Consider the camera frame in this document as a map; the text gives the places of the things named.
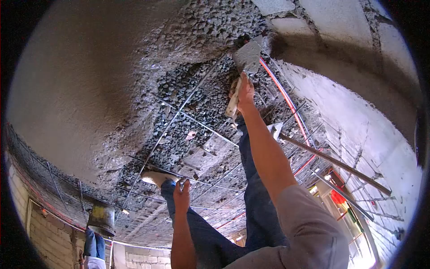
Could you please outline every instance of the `worker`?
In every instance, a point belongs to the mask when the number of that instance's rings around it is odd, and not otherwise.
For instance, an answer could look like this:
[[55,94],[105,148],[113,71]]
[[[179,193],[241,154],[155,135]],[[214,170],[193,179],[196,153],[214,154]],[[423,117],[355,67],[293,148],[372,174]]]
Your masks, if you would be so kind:
[[106,269],[104,252],[106,244],[104,238],[98,233],[94,233],[90,228],[85,230],[85,245],[79,250],[79,269]]
[[283,150],[254,104],[254,86],[241,74],[238,110],[239,151],[247,187],[246,244],[225,238],[190,208],[190,182],[152,172],[173,220],[173,269],[348,267],[348,242],[337,221],[298,185]]

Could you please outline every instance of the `plastering trowel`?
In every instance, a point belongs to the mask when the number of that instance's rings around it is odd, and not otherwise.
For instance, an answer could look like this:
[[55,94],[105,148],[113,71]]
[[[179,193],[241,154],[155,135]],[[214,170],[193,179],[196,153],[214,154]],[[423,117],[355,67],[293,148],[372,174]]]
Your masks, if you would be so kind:
[[[247,77],[249,74],[254,74],[258,71],[258,64],[260,62],[260,53],[261,53],[261,41],[262,36],[258,36],[253,40],[247,42],[240,49],[238,49],[235,53],[233,53],[232,58],[236,63],[236,68],[239,71],[239,74],[245,72]],[[232,95],[230,102],[228,103],[227,109],[225,110],[224,115],[233,119],[233,123],[237,117],[237,103],[239,102],[239,89],[242,84],[242,79],[239,77],[237,84],[232,84],[232,87],[235,87],[234,94]]]

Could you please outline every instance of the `leg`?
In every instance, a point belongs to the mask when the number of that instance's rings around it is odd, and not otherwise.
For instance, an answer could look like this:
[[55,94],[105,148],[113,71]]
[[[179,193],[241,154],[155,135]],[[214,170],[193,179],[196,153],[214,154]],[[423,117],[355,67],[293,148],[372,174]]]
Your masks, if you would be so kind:
[[237,122],[237,128],[243,133],[239,141],[239,151],[248,182],[244,196],[246,247],[252,251],[261,247],[288,246],[288,239],[279,226],[275,206],[255,168],[245,121],[240,117]]
[[106,252],[106,244],[104,242],[103,236],[95,234],[95,244],[97,249],[97,258],[104,260]]
[[[161,195],[167,201],[169,215],[173,221],[175,221],[173,201],[175,185],[172,180],[166,180],[161,185]],[[198,268],[224,268],[248,253],[245,248],[230,242],[191,208],[188,209],[187,220],[196,249]]]
[[85,245],[83,247],[83,255],[97,257],[97,247],[94,232],[87,228],[85,230]]

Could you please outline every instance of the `gray t-shirt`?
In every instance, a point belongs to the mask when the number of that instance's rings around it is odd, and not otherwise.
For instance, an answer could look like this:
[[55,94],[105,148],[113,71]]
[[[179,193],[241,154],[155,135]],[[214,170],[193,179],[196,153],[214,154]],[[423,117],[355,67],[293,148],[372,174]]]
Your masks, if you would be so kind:
[[338,222],[305,188],[290,186],[283,190],[276,210],[290,247],[263,247],[225,269],[348,267],[348,242]]

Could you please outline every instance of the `bucket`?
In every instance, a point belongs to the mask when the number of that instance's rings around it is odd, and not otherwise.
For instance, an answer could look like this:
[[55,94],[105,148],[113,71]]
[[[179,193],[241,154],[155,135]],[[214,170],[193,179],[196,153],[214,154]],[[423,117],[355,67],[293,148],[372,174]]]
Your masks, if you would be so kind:
[[87,226],[102,236],[115,236],[115,208],[108,204],[94,203]]

